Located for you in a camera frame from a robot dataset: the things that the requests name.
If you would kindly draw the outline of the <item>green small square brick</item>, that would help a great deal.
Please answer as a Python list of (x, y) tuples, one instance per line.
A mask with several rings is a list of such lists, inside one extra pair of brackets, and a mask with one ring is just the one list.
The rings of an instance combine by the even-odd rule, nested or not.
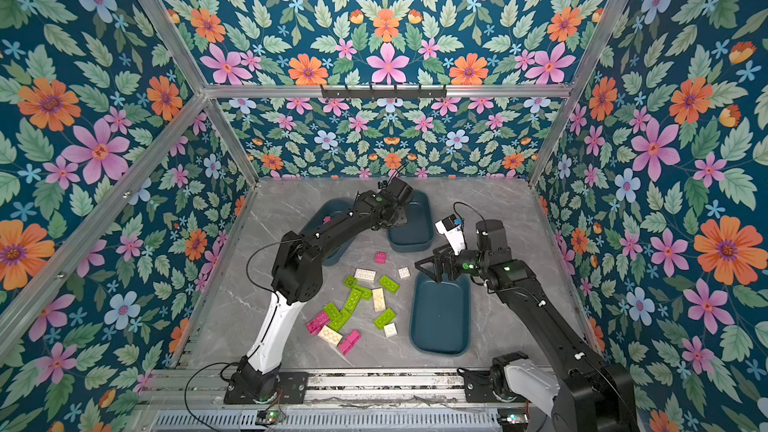
[(352, 276), (346, 276), (343, 284), (348, 288), (354, 288), (357, 285), (357, 279)]

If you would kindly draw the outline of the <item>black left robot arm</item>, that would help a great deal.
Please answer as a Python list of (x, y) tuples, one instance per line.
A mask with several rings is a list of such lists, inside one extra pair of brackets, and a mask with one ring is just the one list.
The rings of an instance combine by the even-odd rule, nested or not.
[(256, 340), (226, 380), (224, 403), (264, 404), (278, 396), (284, 349), (304, 305), (323, 285), (323, 263), (366, 230), (399, 227), (407, 222), (413, 188), (399, 177), (358, 193), (351, 206), (306, 232), (286, 233), (277, 243), (271, 269), (269, 310)]

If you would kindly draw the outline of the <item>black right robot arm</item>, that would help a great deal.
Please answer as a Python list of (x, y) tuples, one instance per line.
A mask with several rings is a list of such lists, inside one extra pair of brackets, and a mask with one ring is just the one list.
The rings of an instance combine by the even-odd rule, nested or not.
[(636, 431), (634, 385), (628, 370), (606, 363), (566, 322), (521, 259), (513, 257), (499, 220), (476, 224), (477, 246), (468, 248), (464, 222), (452, 214), (435, 224), (447, 242), (416, 269), (436, 283), (466, 274), (479, 278), (524, 324), (551, 367), (545, 371), (522, 352), (497, 356), (487, 371), (460, 369), (466, 387), (483, 385), (506, 401), (522, 397), (557, 431)]

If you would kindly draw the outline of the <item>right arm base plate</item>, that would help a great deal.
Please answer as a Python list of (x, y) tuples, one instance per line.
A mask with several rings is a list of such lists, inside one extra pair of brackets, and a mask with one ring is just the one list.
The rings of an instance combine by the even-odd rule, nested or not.
[(493, 389), (489, 370), (457, 369), (463, 380), (465, 401), (468, 403), (503, 403), (508, 397), (499, 396)]

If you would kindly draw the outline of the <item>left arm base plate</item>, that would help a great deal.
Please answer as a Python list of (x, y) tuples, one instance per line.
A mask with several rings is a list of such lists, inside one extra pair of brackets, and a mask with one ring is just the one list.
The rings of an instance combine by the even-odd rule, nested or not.
[(227, 405), (302, 404), (308, 390), (306, 372), (235, 372), (229, 380), (224, 403)]

